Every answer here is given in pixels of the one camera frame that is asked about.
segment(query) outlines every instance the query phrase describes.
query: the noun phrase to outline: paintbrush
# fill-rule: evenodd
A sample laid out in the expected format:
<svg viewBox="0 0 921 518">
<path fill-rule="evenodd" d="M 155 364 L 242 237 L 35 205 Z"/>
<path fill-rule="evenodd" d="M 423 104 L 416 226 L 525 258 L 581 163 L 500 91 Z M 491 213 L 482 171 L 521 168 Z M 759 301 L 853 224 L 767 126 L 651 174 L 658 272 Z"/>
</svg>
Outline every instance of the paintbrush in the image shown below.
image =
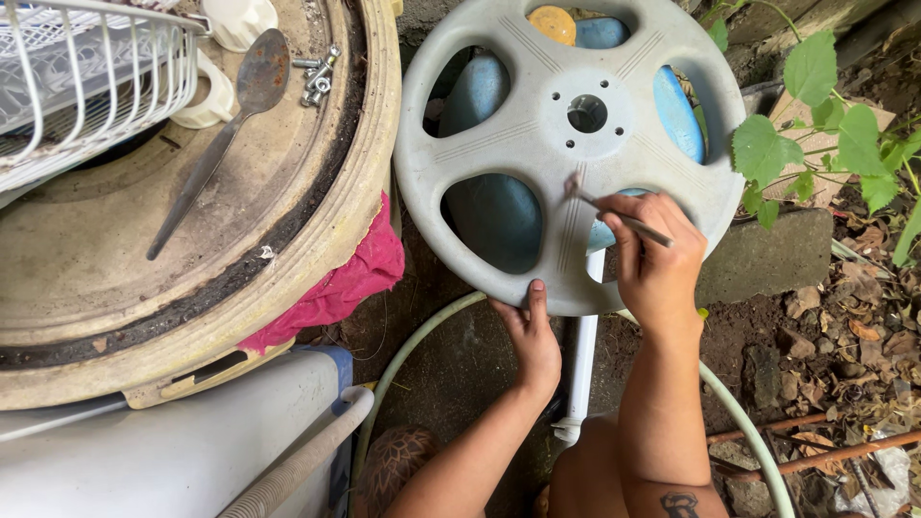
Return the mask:
<svg viewBox="0 0 921 518">
<path fill-rule="evenodd" d="M 635 231 L 637 234 L 644 238 L 657 242 L 665 248 L 671 248 L 671 246 L 675 244 L 675 241 L 672 238 L 662 234 L 658 230 L 653 229 L 639 219 L 630 218 L 629 216 L 622 214 L 612 208 L 599 207 L 597 203 L 598 198 L 592 196 L 589 193 L 586 193 L 582 189 L 582 175 L 579 174 L 578 171 L 570 174 L 569 178 L 567 178 L 563 183 L 563 186 L 565 188 L 566 199 L 579 198 L 589 205 L 599 209 L 601 212 L 610 212 L 612 214 L 616 214 L 617 217 L 620 218 L 624 223 L 624 225 L 627 226 L 627 228 Z"/>
</svg>

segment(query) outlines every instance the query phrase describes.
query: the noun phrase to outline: white wire rack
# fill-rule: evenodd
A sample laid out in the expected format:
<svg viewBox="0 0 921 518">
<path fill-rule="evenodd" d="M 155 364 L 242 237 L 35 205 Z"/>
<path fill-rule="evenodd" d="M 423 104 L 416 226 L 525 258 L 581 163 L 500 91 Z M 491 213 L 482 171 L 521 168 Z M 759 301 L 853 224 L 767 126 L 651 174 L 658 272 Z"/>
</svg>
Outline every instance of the white wire rack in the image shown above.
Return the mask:
<svg viewBox="0 0 921 518">
<path fill-rule="evenodd" d="M 5 0 L 0 206 L 188 103 L 205 33 L 196 20 L 97 0 Z"/>
</svg>

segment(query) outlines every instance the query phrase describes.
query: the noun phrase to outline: pink cloth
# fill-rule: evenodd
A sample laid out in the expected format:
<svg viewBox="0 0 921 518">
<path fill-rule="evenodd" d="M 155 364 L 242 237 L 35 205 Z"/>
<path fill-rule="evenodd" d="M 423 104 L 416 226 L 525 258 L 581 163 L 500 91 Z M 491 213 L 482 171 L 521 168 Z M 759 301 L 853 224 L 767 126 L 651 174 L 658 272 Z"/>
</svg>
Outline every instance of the pink cloth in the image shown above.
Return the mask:
<svg viewBox="0 0 921 518">
<path fill-rule="evenodd" d="M 380 212 L 365 238 L 344 265 L 323 276 L 281 316 L 237 344 L 259 351 L 293 338 L 302 328 L 332 324 L 352 314 L 366 296 L 393 288 L 403 273 L 403 250 L 390 224 L 390 200 L 380 193 Z"/>
</svg>

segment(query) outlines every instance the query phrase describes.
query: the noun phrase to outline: forearm tattoo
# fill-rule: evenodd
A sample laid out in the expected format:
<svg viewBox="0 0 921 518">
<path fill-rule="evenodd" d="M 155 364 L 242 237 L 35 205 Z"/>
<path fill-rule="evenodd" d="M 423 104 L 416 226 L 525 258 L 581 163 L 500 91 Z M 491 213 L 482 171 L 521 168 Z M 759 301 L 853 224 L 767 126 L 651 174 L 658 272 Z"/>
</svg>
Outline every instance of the forearm tattoo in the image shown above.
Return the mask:
<svg viewBox="0 0 921 518">
<path fill-rule="evenodd" d="M 693 493 L 668 492 L 659 499 L 662 509 L 669 514 L 669 518 L 698 518 L 694 507 L 697 506 L 697 497 Z"/>
</svg>

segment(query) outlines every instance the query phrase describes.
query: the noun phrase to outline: hand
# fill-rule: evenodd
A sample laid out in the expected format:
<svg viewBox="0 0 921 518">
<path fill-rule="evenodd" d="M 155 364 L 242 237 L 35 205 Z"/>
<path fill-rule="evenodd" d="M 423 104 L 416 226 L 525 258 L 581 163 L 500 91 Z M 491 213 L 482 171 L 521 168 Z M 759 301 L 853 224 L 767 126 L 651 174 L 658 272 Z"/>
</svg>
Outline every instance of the hand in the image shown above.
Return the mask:
<svg viewBox="0 0 921 518">
<path fill-rule="evenodd" d="M 529 394 L 539 395 L 546 404 L 560 383 L 563 359 L 554 331 L 550 328 L 547 289 L 543 281 L 535 279 L 528 287 L 529 311 L 513 308 L 495 299 L 490 299 L 489 304 L 499 313 L 512 341 L 512 350 L 519 364 L 515 385 Z"/>
<path fill-rule="evenodd" d="M 702 332 L 694 287 L 706 251 L 704 235 L 665 193 L 613 194 L 597 203 L 639 219 L 675 241 L 671 248 L 665 248 L 640 238 L 616 215 L 609 212 L 601 216 L 617 238 L 617 288 L 643 333 L 668 339 Z"/>
</svg>

